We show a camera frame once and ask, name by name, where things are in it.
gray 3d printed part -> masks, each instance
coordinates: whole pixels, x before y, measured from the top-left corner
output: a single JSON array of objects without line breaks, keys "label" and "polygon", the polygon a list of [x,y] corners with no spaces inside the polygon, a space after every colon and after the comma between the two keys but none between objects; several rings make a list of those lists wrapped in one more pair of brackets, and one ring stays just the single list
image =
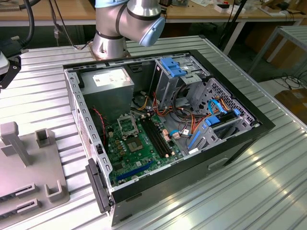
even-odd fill
[{"label": "gray 3d printed part", "polygon": [[22,188],[19,188],[19,189],[16,189],[16,193],[15,195],[18,197],[18,198],[22,198],[22,197],[25,197],[25,196],[28,196],[32,193],[35,193],[37,192],[37,187],[34,183],[32,184],[28,184],[27,186],[24,186]]},{"label": "gray 3d printed part", "polygon": [[[14,128],[11,129],[11,133],[15,134],[13,138],[16,138],[18,126],[11,127]],[[0,151],[0,229],[69,200],[54,133],[43,129],[21,136],[19,140],[32,162],[25,167],[18,154]],[[0,142],[0,149],[3,147],[4,143]]]},{"label": "gray 3d printed part", "polygon": [[0,197],[0,203],[13,199],[15,197],[22,198],[29,194],[35,193],[36,191],[37,191],[37,187],[35,186],[34,183],[28,184],[22,188],[16,189],[16,191],[13,193],[2,195]]},{"label": "gray 3d printed part", "polygon": [[57,200],[60,200],[64,196],[64,193],[63,193],[63,190],[62,190],[61,181],[57,180],[57,184],[58,184],[58,187],[57,187],[58,191],[54,192],[54,193],[52,193],[52,190],[49,189],[47,184],[44,185],[46,197],[48,198],[48,200],[50,202],[55,202]]},{"label": "gray 3d printed part", "polygon": [[13,218],[14,215],[20,214],[24,215],[31,212],[41,206],[40,202],[34,198],[32,200],[26,201],[22,204],[17,205],[15,208],[6,210],[4,213],[0,213],[0,221],[4,221],[7,218]]},{"label": "gray 3d printed part", "polygon": [[10,151],[14,150],[14,152],[19,155],[20,159],[23,161],[26,167],[31,164],[31,159],[23,143],[20,141],[18,134],[19,131],[16,122],[8,122],[0,125],[0,138],[6,145],[3,151],[4,154],[6,156],[10,155]]},{"label": "gray 3d printed part", "polygon": [[51,145],[48,129],[41,129],[34,132],[39,148]]}]

wooden table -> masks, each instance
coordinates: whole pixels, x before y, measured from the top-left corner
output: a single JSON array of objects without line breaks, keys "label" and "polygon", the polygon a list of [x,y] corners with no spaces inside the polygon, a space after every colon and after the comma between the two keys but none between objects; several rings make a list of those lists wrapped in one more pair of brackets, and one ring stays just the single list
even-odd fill
[{"label": "wooden table", "polygon": [[[95,10],[88,0],[58,0],[57,1],[65,24],[67,25],[89,25],[95,24]],[[41,0],[33,6],[35,25],[53,25],[48,0]],[[291,16],[272,17],[261,10],[246,12],[239,16],[235,31],[233,32],[224,53],[228,54],[233,44],[241,33],[246,22],[286,22],[294,21],[294,25],[300,25],[305,16],[295,14]],[[219,13],[212,5],[203,7],[192,1],[187,7],[169,6],[167,9],[167,23],[216,23],[227,22],[228,13]],[[19,12],[0,13],[0,26],[28,26],[28,15],[26,10]]]},{"label": "wooden table", "polygon": [[[96,24],[95,9],[88,0],[57,0],[60,12],[67,25],[93,25]],[[53,25],[48,0],[41,0],[32,7],[35,26]],[[0,12],[0,26],[28,26],[26,10],[17,12]]]},{"label": "wooden table", "polygon": [[[294,22],[294,25],[300,25],[301,22],[306,18],[305,15],[294,14],[288,16],[275,16],[272,17],[265,12],[257,9],[252,12],[246,12],[241,14],[237,22],[239,22],[230,37],[224,53],[229,54],[232,46],[236,39],[241,33],[245,23],[247,22]],[[214,9],[213,5],[203,7],[192,1],[189,2],[188,7],[169,6],[167,9],[167,22],[168,23],[218,23],[227,22],[229,19],[228,13],[219,13]]]}]

aluminum table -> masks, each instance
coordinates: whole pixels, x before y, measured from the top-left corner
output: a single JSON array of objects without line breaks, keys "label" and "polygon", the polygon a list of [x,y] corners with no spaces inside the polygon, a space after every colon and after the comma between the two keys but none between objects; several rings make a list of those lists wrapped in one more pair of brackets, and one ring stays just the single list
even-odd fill
[{"label": "aluminum table", "polygon": [[[160,39],[153,47],[128,42],[132,55],[199,50],[276,127],[237,161],[162,200],[112,229],[307,228],[307,127],[208,40]],[[0,94],[0,123],[16,121],[20,134],[55,132],[71,199],[8,229],[111,229],[100,214],[85,171],[87,159],[72,118],[63,64],[92,61],[88,50],[30,50],[22,71]]]}]

blue pcie slot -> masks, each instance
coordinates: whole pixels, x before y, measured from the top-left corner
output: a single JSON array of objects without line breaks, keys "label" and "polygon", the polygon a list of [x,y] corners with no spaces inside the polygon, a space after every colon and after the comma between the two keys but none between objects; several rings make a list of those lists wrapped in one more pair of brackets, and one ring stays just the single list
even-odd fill
[{"label": "blue pcie slot", "polygon": [[137,173],[143,172],[143,171],[149,169],[150,165],[151,165],[153,162],[154,162],[154,161],[151,161],[151,162],[147,163],[146,165],[143,165],[143,166],[141,166],[141,167],[139,167],[139,168],[137,168],[137,169],[134,169],[134,170],[131,170],[130,172],[126,172],[126,173],[124,173],[124,174],[122,174],[122,175],[119,175],[119,176],[116,177],[116,179],[117,179],[118,181],[119,181],[119,180],[123,180],[123,179],[126,179],[126,178],[128,178],[128,177],[130,177],[130,176],[133,176],[133,175],[137,174]]}]

motherboard chip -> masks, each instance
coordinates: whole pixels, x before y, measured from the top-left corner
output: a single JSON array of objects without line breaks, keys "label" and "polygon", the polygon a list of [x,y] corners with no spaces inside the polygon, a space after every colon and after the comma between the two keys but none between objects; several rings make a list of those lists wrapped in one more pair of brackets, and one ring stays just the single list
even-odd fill
[{"label": "motherboard chip", "polygon": [[122,166],[122,164],[120,163],[120,164],[116,164],[116,165],[114,165],[114,169],[115,169],[115,171],[118,171],[118,170],[120,170],[120,169],[122,169],[123,168],[123,166]]},{"label": "motherboard chip", "polygon": [[138,137],[129,138],[128,140],[126,140],[126,144],[128,145],[130,152],[136,152],[138,150],[143,149],[141,140]]}]

